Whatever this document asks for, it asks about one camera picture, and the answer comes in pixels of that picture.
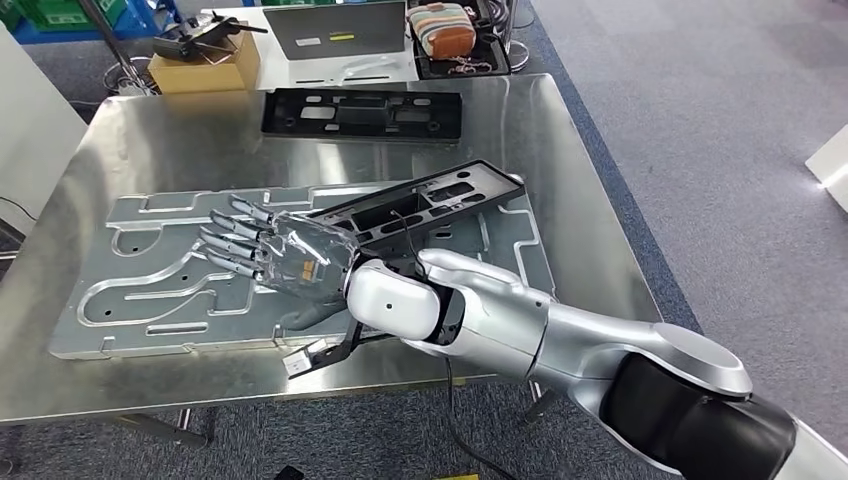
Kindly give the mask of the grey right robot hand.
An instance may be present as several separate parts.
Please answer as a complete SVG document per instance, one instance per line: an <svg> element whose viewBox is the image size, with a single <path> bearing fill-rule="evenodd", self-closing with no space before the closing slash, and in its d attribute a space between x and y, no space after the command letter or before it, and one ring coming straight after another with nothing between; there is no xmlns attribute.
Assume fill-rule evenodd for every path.
<svg viewBox="0 0 848 480"><path fill-rule="evenodd" d="M344 290L360 246L345 229L286 211L273 212L237 195L228 198L243 219L209 212L199 228L213 265L308 305L283 316L295 331L313 327L346 308Z"/></svg>

